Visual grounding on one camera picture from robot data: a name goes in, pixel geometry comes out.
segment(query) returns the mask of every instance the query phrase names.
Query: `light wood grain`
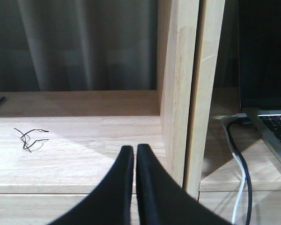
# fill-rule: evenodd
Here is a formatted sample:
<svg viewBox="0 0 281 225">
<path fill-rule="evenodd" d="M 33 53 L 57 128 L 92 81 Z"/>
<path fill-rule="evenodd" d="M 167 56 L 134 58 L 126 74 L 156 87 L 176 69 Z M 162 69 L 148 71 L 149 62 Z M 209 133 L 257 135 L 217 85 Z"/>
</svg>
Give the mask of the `light wood grain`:
<svg viewBox="0 0 281 225">
<path fill-rule="evenodd" d="M 208 124 L 200 191 L 238 189 L 240 169 L 229 150 L 220 118 L 239 112 L 238 89 L 215 89 Z M 249 167 L 253 190 L 281 190 L 281 163 L 251 127 L 231 132 Z"/>
<path fill-rule="evenodd" d="M 174 180 L 182 185 L 199 0 L 164 1 L 165 24 L 170 3 L 161 122 L 168 169 Z"/>
<path fill-rule="evenodd" d="M 224 219 L 231 221 L 237 192 L 201 192 L 199 202 Z M 245 224 L 247 192 L 244 192 L 237 211 L 236 224 Z M 251 223 L 281 225 L 281 191 L 254 191 Z"/>
<path fill-rule="evenodd" d="M 193 197 L 199 192 L 224 5 L 225 0 L 200 2 L 185 167 L 185 188 Z"/>
<path fill-rule="evenodd" d="M 108 96 L 104 102 L 105 93 L 100 97 L 98 92 L 25 93 L 23 105 L 29 106 L 27 110 L 32 113 L 27 116 L 25 107 L 16 104 L 22 93 L 3 95 L 7 96 L 7 100 L 0 106 L 2 194 L 87 194 L 108 172 L 122 145 L 132 145 L 136 154 L 137 144 L 149 143 L 166 167 L 160 117 L 120 116 L 127 113 L 125 108 L 128 109 L 128 114 L 148 112 L 139 108 L 152 101 L 147 100 L 146 96 L 132 100 L 130 95 L 115 92 L 114 97 Z M 120 103 L 113 102 L 110 110 L 114 111 L 109 112 L 108 105 L 113 98 Z M 59 103 L 58 107 L 52 106 L 53 103 Z M 96 104 L 104 107 L 95 108 L 92 113 Z M 97 116 L 99 112 L 103 112 L 105 116 Z M 114 112 L 119 116 L 108 116 Z M 22 132 L 35 128 L 48 130 L 49 133 L 33 132 L 30 138 L 32 141 L 49 140 L 37 143 L 33 146 L 32 153 L 29 153 L 22 149 L 21 134 L 14 128 Z"/>
<path fill-rule="evenodd" d="M 157 93 L 159 106 L 163 95 L 165 59 L 168 46 L 172 0 L 158 0 L 157 25 Z"/>
<path fill-rule="evenodd" d="M 45 225 L 68 212 L 87 195 L 0 195 L 0 225 Z M 131 224 L 138 225 L 136 195 Z"/>
<path fill-rule="evenodd" d="M 158 116 L 156 90 L 4 92 L 0 117 Z"/>
</svg>

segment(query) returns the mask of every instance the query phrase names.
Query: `wooden desk surface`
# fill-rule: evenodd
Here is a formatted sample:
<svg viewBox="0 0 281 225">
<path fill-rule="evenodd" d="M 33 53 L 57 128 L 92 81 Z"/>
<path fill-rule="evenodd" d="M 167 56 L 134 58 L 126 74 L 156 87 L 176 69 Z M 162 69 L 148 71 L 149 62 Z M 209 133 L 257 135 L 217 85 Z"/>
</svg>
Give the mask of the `wooden desk surface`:
<svg viewBox="0 0 281 225">
<path fill-rule="evenodd" d="M 238 89 L 215 89 L 211 104 L 200 191 L 236 191 L 241 171 L 233 159 L 222 116 L 239 113 Z M 253 190 L 281 190 L 281 163 L 252 127 L 231 128 L 235 142 L 247 161 Z"/>
<path fill-rule="evenodd" d="M 69 211 L 86 195 L 0 195 L 0 225 L 46 225 Z M 131 225 L 139 225 L 136 195 L 131 199 Z"/>
<path fill-rule="evenodd" d="M 156 91 L 6 92 L 0 106 L 0 194 L 88 194 L 122 145 L 165 153 Z M 21 134 L 37 143 L 29 153 Z"/>
</svg>

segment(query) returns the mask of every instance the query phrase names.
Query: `laptop screen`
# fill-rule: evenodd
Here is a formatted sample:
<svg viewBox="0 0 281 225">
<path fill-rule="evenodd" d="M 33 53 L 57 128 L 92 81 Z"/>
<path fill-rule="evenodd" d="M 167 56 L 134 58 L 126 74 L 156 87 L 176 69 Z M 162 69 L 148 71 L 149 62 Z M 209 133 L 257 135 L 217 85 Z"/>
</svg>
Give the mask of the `laptop screen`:
<svg viewBox="0 0 281 225">
<path fill-rule="evenodd" d="M 239 0 L 241 108 L 281 109 L 281 0 Z"/>
</svg>

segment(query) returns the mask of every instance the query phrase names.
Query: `white cable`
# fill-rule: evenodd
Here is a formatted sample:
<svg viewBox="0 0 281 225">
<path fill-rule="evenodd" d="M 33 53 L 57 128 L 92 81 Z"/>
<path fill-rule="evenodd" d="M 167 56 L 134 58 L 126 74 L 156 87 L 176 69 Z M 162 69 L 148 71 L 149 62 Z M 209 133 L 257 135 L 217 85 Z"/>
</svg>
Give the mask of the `white cable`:
<svg viewBox="0 0 281 225">
<path fill-rule="evenodd" d="M 233 158 L 237 161 L 241 171 L 242 171 L 242 181 L 241 181 L 241 184 L 240 184 L 240 187 L 239 187 L 239 191 L 238 191 L 238 194 L 237 194 L 237 199 L 235 201 L 235 204 L 234 204 L 234 208 L 233 208 L 233 213 L 232 213 L 232 220 L 231 220 L 231 223 L 232 224 L 235 224 L 235 219 L 236 219 L 236 214 L 237 214 L 237 208 L 238 208 L 238 205 L 239 205 L 239 201 L 240 201 L 240 198 L 242 196 L 242 193 L 243 193 L 243 190 L 244 190 L 244 186 L 245 186 L 245 182 L 246 182 L 246 176 L 245 176 L 245 171 L 244 171 L 244 167 L 243 167 L 243 164 L 241 163 L 240 159 L 238 158 L 238 156 L 234 153 L 234 148 L 233 146 L 231 145 L 230 141 L 229 141 L 229 136 L 228 136 L 228 132 L 227 132 L 227 124 L 226 124 L 226 121 L 227 120 L 230 120 L 232 118 L 238 118 L 238 117 L 243 117 L 243 115 L 233 115 L 233 116 L 226 116 L 224 118 L 221 119 L 221 124 L 224 128 L 224 131 L 225 131 L 225 135 L 227 137 L 227 141 L 228 141 L 228 145 L 229 145 L 229 148 L 232 152 L 232 156 Z"/>
<path fill-rule="evenodd" d="M 241 198 L 243 190 L 244 190 L 246 176 L 245 176 L 245 171 L 244 171 L 243 164 L 241 163 L 240 159 L 238 158 L 238 156 L 234 152 L 232 153 L 232 155 L 233 155 L 234 159 L 237 161 L 237 163 L 238 163 L 238 165 L 239 165 L 239 167 L 240 167 L 240 169 L 242 171 L 242 182 L 240 184 L 239 191 L 238 191 L 238 194 L 237 194 L 237 199 L 236 199 L 235 204 L 234 204 L 232 220 L 231 220 L 231 223 L 235 224 L 237 208 L 238 208 L 238 204 L 239 204 L 240 198 Z"/>
</svg>

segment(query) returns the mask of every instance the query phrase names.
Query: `charging cable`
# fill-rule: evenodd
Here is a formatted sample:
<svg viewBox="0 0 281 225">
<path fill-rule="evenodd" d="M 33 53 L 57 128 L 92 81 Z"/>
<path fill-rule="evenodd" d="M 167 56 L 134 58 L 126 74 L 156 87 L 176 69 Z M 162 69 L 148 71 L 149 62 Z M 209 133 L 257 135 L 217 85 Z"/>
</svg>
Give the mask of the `charging cable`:
<svg viewBox="0 0 281 225">
<path fill-rule="evenodd" d="M 246 225 L 250 224 L 251 220 L 251 212 L 252 212 L 252 184 L 251 184 L 251 178 L 248 170 L 247 163 L 235 145 L 235 142 L 232 138 L 230 127 L 232 125 L 238 124 L 238 125 L 246 125 L 246 124 L 252 124 L 251 120 L 247 118 L 247 115 L 245 113 L 239 113 L 233 116 L 227 116 L 221 119 L 221 124 L 224 128 L 225 135 L 227 137 L 228 145 L 231 150 L 233 158 L 237 161 L 239 167 L 242 171 L 242 181 L 240 184 L 240 188 L 237 194 L 237 199 L 233 208 L 233 214 L 232 214 L 232 224 L 235 224 L 236 214 L 237 214 L 237 208 L 240 202 L 240 198 L 242 196 L 242 192 L 244 190 L 245 184 L 248 185 L 248 210 L 247 210 L 247 217 L 246 217 Z"/>
</svg>

